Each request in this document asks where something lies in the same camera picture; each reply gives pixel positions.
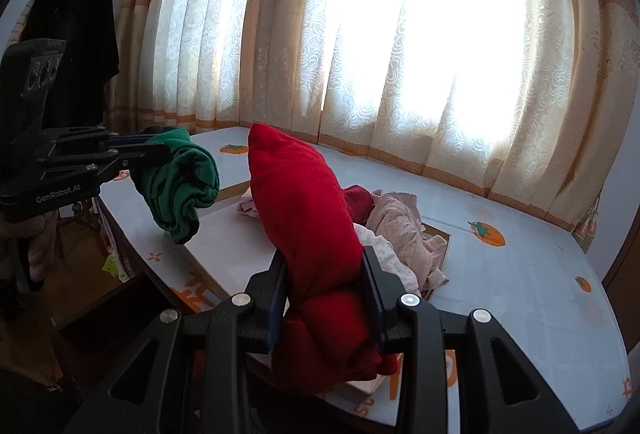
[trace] table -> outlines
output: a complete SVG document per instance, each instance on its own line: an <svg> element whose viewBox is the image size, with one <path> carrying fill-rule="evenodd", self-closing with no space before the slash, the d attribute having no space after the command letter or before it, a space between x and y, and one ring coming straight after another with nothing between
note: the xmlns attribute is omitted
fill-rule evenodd
<svg viewBox="0 0 640 434"><path fill-rule="evenodd" d="M192 138L212 153L221 189L249 180L247 156L220 151L226 144L246 145L247 136L248 129L234 127ZM626 351L604 289L571 234L433 179L318 149L341 186L412 192L422 220L451 234L446 263L450 283L434 292L434 306L464 315L475 308L491 311L581 429L619 414L630 397ZM104 184L100 198L110 221L144 261L145 271L182 306L203 311L219 301L156 226L130 179ZM493 226L506 245L485 244L470 223ZM335 394L322 398L378 423L395 421L397 395L389 382L356 407ZM454 434L459 431L457 403L452 406L449 432Z"/></svg>

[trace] red cloth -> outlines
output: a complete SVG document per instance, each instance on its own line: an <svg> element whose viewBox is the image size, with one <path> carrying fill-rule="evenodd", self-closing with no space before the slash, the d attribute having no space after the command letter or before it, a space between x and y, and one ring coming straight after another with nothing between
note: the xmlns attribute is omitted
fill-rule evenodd
<svg viewBox="0 0 640 434"><path fill-rule="evenodd" d="M373 195L359 185L351 185L349 188L344 189L342 193L344 194L351 220L364 226L375 206Z"/></svg>
<svg viewBox="0 0 640 434"><path fill-rule="evenodd" d="M312 146L267 125L249 133L251 192L287 260L290 308L271 358L277 381L316 393L398 370L370 338L358 288L363 247L342 189Z"/></svg>

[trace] silver bolt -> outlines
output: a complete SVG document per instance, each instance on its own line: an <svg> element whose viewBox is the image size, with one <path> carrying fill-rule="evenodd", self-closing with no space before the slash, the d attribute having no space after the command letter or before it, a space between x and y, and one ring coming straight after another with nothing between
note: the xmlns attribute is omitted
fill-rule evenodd
<svg viewBox="0 0 640 434"><path fill-rule="evenodd" d="M486 309L476 309L476 311L474 311L474 318L478 322L486 324L489 320L491 320L491 313Z"/></svg>
<svg viewBox="0 0 640 434"><path fill-rule="evenodd" d="M246 306L251 302L251 297L246 293L236 293L231 297L231 302L234 306Z"/></svg>
<svg viewBox="0 0 640 434"><path fill-rule="evenodd" d="M412 293L405 293L400 297L400 302L405 306L412 308L420 303L420 297L417 297Z"/></svg>
<svg viewBox="0 0 640 434"><path fill-rule="evenodd" d="M165 324L170 324L171 322L175 322L178 319L178 311L175 309L165 309L162 313L160 313L160 321Z"/></svg>

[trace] green cloth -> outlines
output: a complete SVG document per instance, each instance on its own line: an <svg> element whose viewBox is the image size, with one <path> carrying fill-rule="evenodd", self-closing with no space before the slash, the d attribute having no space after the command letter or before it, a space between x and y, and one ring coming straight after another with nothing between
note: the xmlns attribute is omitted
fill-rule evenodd
<svg viewBox="0 0 640 434"><path fill-rule="evenodd" d="M131 179L158 226L175 244L184 244L200 227L196 208L210 207L218 197L216 162L209 151L191 142L183 128L157 134L147 143L164 143L173 159L161 167L132 170Z"/></svg>

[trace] black coat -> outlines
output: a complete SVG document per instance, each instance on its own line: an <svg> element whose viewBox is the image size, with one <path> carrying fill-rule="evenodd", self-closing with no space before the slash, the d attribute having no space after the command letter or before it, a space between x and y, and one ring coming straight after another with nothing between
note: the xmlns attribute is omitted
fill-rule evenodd
<svg viewBox="0 0 640 434"><path fill-rule="evenodd" d="M98 125L104 86L118 71L112 0L35 0L21 40L66 40L43 128Z"/></svg>

